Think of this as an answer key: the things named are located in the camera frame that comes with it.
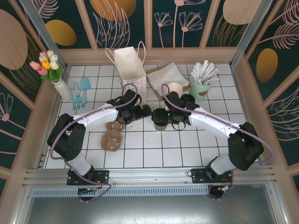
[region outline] white tiled floor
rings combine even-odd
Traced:
[[[156,69],[161,64],[145,65],[146,71]],[[178,64],[178,69],[186,79],[191,80],[193,64]],[[219,82],[212,85],[206,100],[199,103],[208,112],[220,118],[239,124],[245,122],[233,77],[227,64],[217,64],[220,70]],[[73,110],[72,103],[61,103],[59,116],[82,114],[96,109],[107,100],[121,95],[118,72],[113,65],[73,66],[67,85],[73,92],[73,82],[80,83],[82,77],[88,77],[92,89],[87,91],[85,108]],[[147,89],[147,104],[152,110],[165,108],[152,89]],[[123,141],[117,152],[106,152],[100,142],[106,132],[101,125],[85,134],[82,153],[95,168],[149,168],[149,167],[193,167],[205,166],[218,155],[228,153],[226,140],[215,137],[200,127],[187,126],[175,131],[168,125],[164,132],[157,132],[151,117],[135,121],[126,126],[121,133]],[[44,168],[65,168],[62,160],[54,161],[49,155]]]

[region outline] paper bag handle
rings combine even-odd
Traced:
[[[107,51],[109,51],[109,52],[112,54],[112,58],[113,58],[113,60],[112,60],[112,58],[109,56],[109,54],[107,53]],[[115,58],[114,58],[114,55],[113,55],[112,51],[111,51],[109,48],[106,48],[106,49],[105,49],[105,52],[106,52],[107,57],[109,57],[109,59],[112,61],[112,63],[116,66],[116,68],[117,68],[117,70],[118,70],[118,67],[117,67],[117,65],[116,65],[116,63],[115,63]]]
[[[143,43],[142,41],[140,41],[139,44],[138,44],[137,55],[139,54],[139,46],[140,46],[141,43],[142,43],[142,45],[143,45],[143,49],[144,49],[144,58],[143,58],[143,61],[142,61],[142,65],[143,65],[144,60],[145,60],[145,53],[146,53],[146,50],[145,50],[144,43]]]

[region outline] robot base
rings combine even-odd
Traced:
[[[68,186],[78,186],[78,185],[92,185],[88,182],[85,182],[80,177],[78,177],[74,171],[69,170],[67,172],[67,182]],[[93,179],[91,181],[99,183],[108,183],[109,180],[109,171],[108,170],[95,170],[93,174]]]
[[[232,182],[232,171],[227,171],[224,174],[215,177],[213,180],[206,175],[205,168],[192,169],[190,172],[192,183],[225,183],[225,178]]]

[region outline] tulip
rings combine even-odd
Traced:
[[[54,52],[52,50],[47,51],[48,58],[50,58],[53,54],[54,54]]]
[[[57,64],[57,62],[50,62],[50,66],[53,70],[59,69],[59,65]]]
[[[42,51],[41,53],[39,53],[39,56],[45,56],[46,58],[48,58],[47,53]]]
[[[46,60],[44,60],[42,62],[42,66],[45,67],[46,69],[50,69],[50,63],[48,61],[46,61]]]
[[[48,58],[46,57],[46,56],[44,56],[44,55],[42,55],[42,56],[39,56],[39,61],[42,63],[43,61],[47,61],[48,60]]]
[[[45,76],[48,74],[48,71],[45,67],[41,66],[39,67],[39,69],[37,70],[38,74],[40,74],[41,76]]]
[[[52,62],[58,62],[58,56],[57,55],[52,55],[50,57],[50,61],[52,61]]]
[[[39,63],[37,62],[30,62],[29,65],[35,70],[37,71],[39,69],[39,67],[41,66]]]

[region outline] pink tulip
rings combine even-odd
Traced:
[[[41,53],[39,53],[39,56],[45,56],[48,59],[47,53],[42,51]]]
[[[35,70],[37,71],[39,69],[39,67],[41,66],[39,63],[37,62],[30,62],[29,65]]]
[[[39,69],[38,69],[37,72],[38,72],[38,74],[40,74],[41,76],[45,76],[45,75],[48,74],[47,69],[46,69],[45,67],[43,67],[43,66],[39,67]]]

